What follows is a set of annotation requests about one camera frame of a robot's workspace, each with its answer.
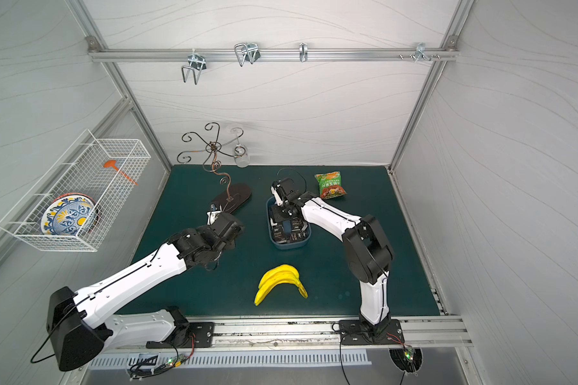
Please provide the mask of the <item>teal plastic storage box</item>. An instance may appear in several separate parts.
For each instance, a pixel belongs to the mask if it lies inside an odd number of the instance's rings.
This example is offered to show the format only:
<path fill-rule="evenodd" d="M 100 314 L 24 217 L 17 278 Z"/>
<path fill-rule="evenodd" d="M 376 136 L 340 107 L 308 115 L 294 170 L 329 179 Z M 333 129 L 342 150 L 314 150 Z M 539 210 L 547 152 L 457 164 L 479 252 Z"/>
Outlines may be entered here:
<path fill-rule="evenodd" d="M 276 199 L 267 200 L 267 227 L 272 244 L 278 250 L 294 250 L 304 247 L 311 237 L 310 225 L 299 218 L 276 222 L 272 216 L 272 207 Z"/>

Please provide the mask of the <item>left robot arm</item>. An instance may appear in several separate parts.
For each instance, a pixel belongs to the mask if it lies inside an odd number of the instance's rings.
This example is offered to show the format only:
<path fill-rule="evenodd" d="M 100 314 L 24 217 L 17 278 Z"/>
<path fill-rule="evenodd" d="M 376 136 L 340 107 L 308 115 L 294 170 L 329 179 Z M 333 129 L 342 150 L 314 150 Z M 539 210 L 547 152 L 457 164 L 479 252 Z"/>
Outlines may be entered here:
<path fill-rule="evenodd" d="M 151 348 L 195 346 L 195 334 L 175 306 L 144 314 L 117 312 L 162 282 L 217 262 L 243 231 L 239 219 L 221 212 L 211 224 L 174 234 L 147 257 L 100 282 L 56 290 L 47 329 L 59 370 L 73 371 L 104 351 L 139 343 Z"/>

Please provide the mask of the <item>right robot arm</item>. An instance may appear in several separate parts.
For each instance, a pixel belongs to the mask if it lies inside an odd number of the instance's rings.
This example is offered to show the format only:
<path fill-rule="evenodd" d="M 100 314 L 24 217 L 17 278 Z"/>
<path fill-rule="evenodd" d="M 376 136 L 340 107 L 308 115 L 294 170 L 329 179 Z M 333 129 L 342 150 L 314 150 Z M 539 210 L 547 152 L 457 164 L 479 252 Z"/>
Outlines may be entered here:
<path fill-rule="evenodd" d="M 372 328 L 389 322 L 388 280 L 394 253 L 380 222 L 372 215 L 345 213 L 308 191 L 300 191 L 291 178 L 274 181 L 271 192 L 276 221 L 300 218 L 325 229 L 344 246 L 351 273 L 360 281 L 363 322 Z"/>

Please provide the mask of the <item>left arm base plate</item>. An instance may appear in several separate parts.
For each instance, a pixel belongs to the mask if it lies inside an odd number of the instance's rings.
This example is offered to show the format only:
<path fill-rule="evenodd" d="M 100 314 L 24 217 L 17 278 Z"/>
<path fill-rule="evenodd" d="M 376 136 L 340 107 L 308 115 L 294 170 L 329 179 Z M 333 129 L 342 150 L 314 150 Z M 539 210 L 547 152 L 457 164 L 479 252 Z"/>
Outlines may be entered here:
<path fill-rule="evenodd" d="M 163 348 L 209 348 L 215 331 L 213 322 L 186 322 L 176 325 L 174 330 L 162 341 L 148 341 L 149 349 Z"/>

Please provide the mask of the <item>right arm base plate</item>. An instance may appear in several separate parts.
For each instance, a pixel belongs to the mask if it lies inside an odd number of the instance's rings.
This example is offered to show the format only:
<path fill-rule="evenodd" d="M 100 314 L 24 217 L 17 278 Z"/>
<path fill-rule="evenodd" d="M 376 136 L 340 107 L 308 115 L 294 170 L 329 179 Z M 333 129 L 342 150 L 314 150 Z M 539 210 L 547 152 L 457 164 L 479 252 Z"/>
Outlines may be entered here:
<path fill-rule="evenodd" d="M 404 345 L 405 338 L 397 319 L 384 319 L 373 326 L 362 320 L 340 320 L 335 329 L 346 346 Z"/>

